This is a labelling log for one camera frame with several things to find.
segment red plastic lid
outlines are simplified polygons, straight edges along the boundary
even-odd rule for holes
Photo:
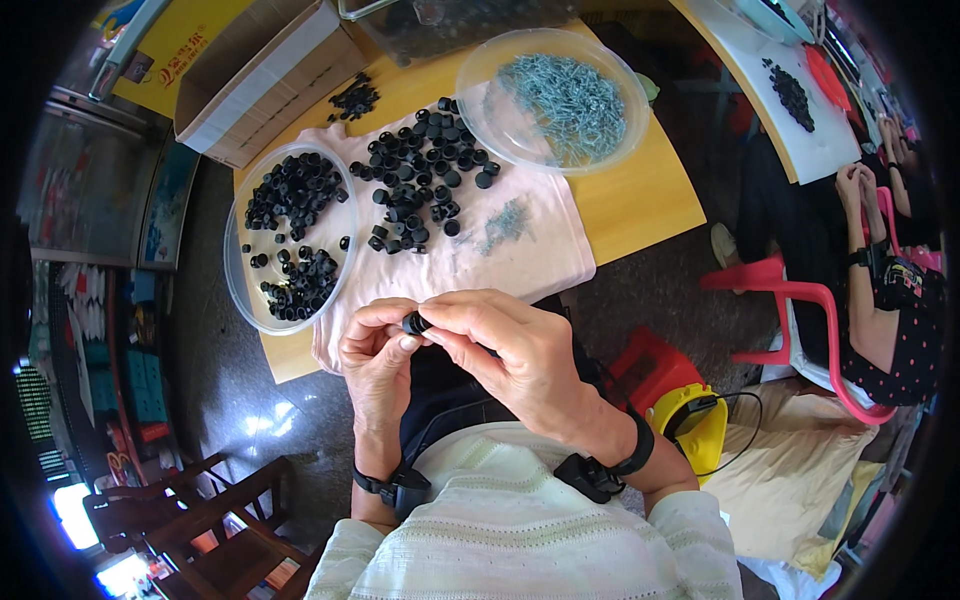
[[[833,72],[832,67],[827,64],[827,61],[824,60],[823,55],[821,55],[814,46],[804,44],[804,48],[806,50],[806,63],[810,67],[810,74],[813,75],[813,79],[816,80],[820,89],[824,90],[824,93],[827,94],[827,97],[830,98],[836,106],[846,111],[852,110],[850,99],[847,97],[847,90],[843,84],[840,83],[840,80],[837,79],[836,73]]]

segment marble floor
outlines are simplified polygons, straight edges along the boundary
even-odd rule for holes
[[[642,64],[656,73],[652,62]],[[683,351],[717,390],[735,391],[756,370],[729,360],[734,348],[759,348],[776,326],[772,299],[701,292],[697,278],[717,265],[709,225],[735,217],[739,142],[725,132],[710,149],[695,134],[713,98],[681,97],[668,78],[655,113],[693,181],[708,224],[597,269],[576,290],[577,334],[609,364],[627,336],[645,324]],[[352,411],[342,378],[315,372],[274,383],[257,332],[235,310],[224,280],[223,226],[232,202],[231,172],[204,159],[187,208],[174,282],[166,364],[180,444],[193,458],[224,452],[234,481],[279,455],[296,464],[281,529],[294,543],[325,543],[348,515]]]

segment white sweater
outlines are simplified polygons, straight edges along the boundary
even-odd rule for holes
[[[713,496],[671,494],[643,520],[554,477],[571,452],[517,422],[446,436],[415,465],[431,501],[387,536],[338,522],[304,598],[743,597]]]

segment yellow sign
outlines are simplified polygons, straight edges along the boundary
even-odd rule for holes
[[[120,77],[113,93],[173,118],[180,76],[252,0],[173,0],[140,40],[137,50],[154,60],[139,84]]]

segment polka dot shirt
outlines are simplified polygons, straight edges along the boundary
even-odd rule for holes
[[[918,404],[936,393],[936,369],[943,348],[944,288],[941,274],[902,258],[888,258],[883,275],[874,279],[875,306],[900,311],[890,372],[854,352],[847,339],[842,341],[845,355],[840,367],[844,376],[877,404]]]

